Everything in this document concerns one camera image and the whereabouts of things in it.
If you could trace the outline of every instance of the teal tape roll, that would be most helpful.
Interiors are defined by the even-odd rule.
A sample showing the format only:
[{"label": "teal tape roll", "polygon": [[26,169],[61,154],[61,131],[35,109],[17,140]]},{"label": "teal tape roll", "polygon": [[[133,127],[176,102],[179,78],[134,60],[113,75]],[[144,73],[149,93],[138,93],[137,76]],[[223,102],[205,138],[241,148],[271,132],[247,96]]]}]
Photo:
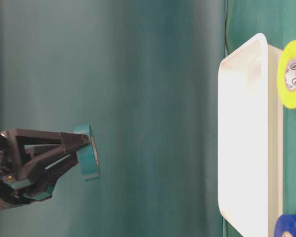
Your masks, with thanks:
[{"label": "teal tape roll", "polygon": [[74,133],[85,134],[89,137],[90,144],[77,151],[78,162],[85,181],[100,177],[100,163],[96,150],[95,139],[90,125],[80,125],[74,128]]}]

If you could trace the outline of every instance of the screw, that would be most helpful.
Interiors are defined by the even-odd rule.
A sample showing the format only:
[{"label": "screw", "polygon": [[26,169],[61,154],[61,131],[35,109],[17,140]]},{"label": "screw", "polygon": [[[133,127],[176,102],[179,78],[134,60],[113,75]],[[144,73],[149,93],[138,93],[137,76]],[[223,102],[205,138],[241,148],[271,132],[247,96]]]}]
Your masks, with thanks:
[{"label": "screw", "polygon": [[11,181],[13,180],[13,176],[12,176],[12,175],[9,175],[9,176],[6,178],[6,180],[7,180],[8,182],[11,182]]}]

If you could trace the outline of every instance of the teal backdrop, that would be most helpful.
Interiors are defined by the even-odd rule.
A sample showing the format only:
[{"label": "teal backdrop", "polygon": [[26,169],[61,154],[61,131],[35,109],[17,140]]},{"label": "teal backdrop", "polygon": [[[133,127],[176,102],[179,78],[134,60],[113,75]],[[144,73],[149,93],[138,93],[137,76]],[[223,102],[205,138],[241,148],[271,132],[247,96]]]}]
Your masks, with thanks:
[{"label": "teal backdrop", "polygon": [[0,211],[0,237],[218,237],[224,0],[0,0],[0,128],[90,123],[102,177]]}]

